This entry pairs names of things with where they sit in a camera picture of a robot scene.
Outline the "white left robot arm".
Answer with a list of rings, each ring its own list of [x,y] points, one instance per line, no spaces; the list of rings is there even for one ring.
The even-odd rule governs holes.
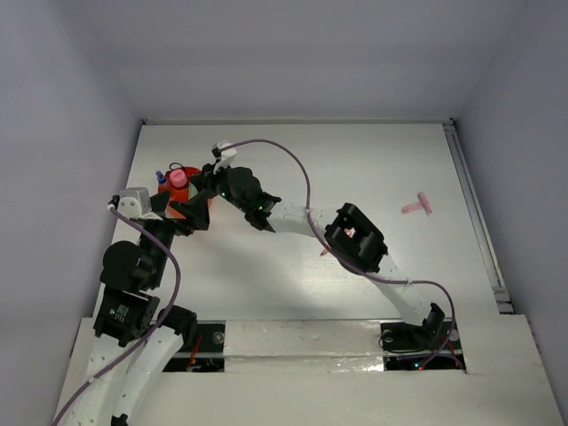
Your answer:
[[[174,268],[173,291],[180,290],[181,267],[171,245],[175,236],[192,233],[189,222],[166,216],[167,203],[167,193],[152,196],[143,187],[122,190],[109,203],[110,212],[140,236],[112,244],[103,256],[89,388],[69,425],[131,425],[173,355],[200,346],[196,314],[177,306],[174,297],[162,304],[150,294],[167,264]]]

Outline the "clear glue bottle blue cap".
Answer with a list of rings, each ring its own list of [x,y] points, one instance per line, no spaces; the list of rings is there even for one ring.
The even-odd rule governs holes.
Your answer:
[[[166,189],[168,183],[166,176],[159,170],[155,172],[155,175],[158,183],[158,190],[161,191]]]

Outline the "pink cap crayon bottle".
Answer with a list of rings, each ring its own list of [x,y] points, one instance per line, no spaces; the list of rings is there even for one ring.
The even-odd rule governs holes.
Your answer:
[[[187,187],[188,178],[183,168],[174,169],[170,172],[170,185],[177,189]]]

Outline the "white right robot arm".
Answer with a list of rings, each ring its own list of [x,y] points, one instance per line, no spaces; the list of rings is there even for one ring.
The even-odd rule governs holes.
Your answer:
[[[445,314],[425,298],[392,260],[383,233],[351,203],[340,209],[310,209],[264,191],[248,168],[212,164],[190,178],[197,194],[222,197],[259,231],[314,237],[343,268],[367,278],[397,309],[402,324],[383,338],[397,351],[431,349],[441,336]]]

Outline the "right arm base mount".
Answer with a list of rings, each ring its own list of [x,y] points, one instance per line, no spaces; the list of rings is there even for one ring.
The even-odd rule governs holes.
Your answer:
[[[403,322],[383,322],[378,337],[383,350],[386,371],[419,371],[421,363],[439,347],[442,350],[432,358],[424,370],[464,370],[462,342],[457,326],[445,320],[438,334],[420,335],[417,329]]]

